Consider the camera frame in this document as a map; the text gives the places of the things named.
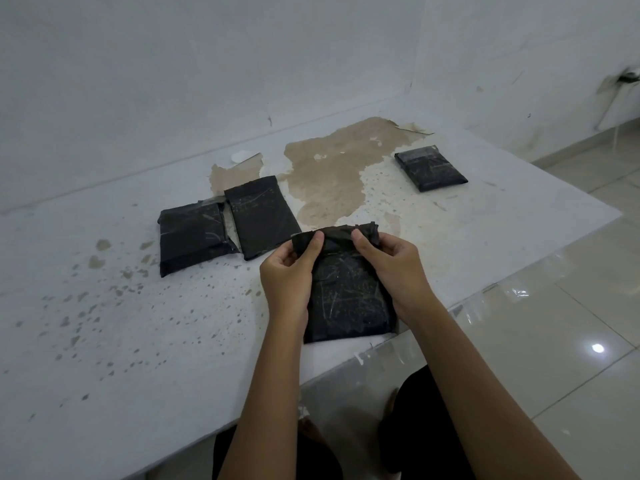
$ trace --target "black package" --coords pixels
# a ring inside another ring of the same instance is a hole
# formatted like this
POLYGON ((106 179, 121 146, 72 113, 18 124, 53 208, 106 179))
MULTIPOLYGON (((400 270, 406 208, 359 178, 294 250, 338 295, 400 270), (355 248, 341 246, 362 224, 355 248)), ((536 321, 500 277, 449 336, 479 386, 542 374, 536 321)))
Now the black package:
POLYGON ((400 167, 411 178, 411 181, 418 187, 420 192, 468 182, 440 154, 436 145, 396 153, 395 156, 400 167))
POLYGON ((280 192, 276 177, 263 177, 225 190, 244 260, 276 249, 300 226, 280 192))
MULTIPOLYGON (((324 232, 324 245, 312 272, 306 344, 380 335, 396 329, 396 312, 389 293, 351 240, 351 231, 356 228, 375 247, 380 247, 374 222, 320 229, 324 232)), ((293 249, 298 256, 307 249, 314 233, 293 236, 293 249)))
POLYGON ((225 229, 224 206, 213 198, 160 212, 160 276, 238 252, 225 229))

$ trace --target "person's right hand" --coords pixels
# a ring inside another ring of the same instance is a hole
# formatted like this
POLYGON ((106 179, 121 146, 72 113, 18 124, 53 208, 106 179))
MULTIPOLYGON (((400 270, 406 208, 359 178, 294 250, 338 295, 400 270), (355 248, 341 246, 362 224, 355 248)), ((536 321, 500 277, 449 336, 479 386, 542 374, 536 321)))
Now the person's right hand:
POLYGON ((381 232, 382 250, 379 250, 358 229, 351 233, 351 238, 358 252, 375 268, 393 299, 398 318, 409 328, 430 308, 439 305, 414 244, 381 232))

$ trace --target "person's leg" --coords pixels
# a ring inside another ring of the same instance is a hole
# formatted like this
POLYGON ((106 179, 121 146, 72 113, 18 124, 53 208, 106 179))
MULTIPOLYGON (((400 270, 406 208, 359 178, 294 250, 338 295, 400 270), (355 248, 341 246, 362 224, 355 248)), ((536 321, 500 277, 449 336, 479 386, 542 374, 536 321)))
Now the person's leg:
MULTIPOLYGON (((216 437, 213 447, 212 480, 216 480, 236 432, 233 426, 216 437)), ((342 469, 329 446, 310 420, 298 423, 297 480, 342 480, 342 469)))
POLYGON ((428 365, 402 384, 378 440, 384 468, 403 480, 475 478, 428 365))

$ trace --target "forearm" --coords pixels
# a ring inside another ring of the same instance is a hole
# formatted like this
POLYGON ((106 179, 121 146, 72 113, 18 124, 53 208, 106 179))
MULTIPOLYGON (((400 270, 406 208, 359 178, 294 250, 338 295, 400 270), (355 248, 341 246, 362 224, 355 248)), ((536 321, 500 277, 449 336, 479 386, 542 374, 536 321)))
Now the forearm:
POLYGON ((577 479, 437 301, 412 331, 479 479, 577 479))
POLYGON ((221 480, 295 478, 302 337, 282 322, 267 327, 221 480))

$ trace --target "person's left arm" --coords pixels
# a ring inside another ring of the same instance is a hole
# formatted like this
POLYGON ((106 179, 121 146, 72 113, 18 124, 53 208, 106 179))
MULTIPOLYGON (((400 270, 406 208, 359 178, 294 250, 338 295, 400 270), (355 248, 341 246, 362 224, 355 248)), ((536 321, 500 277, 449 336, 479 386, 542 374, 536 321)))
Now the person's left arm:
POLYGON ((260 266, 269 324, 220 480, 294 480, 296 476, 300 351, 308 320, 311 270, 323 242, 324 234, 316 232, 296 259, 287 241, 260 266))

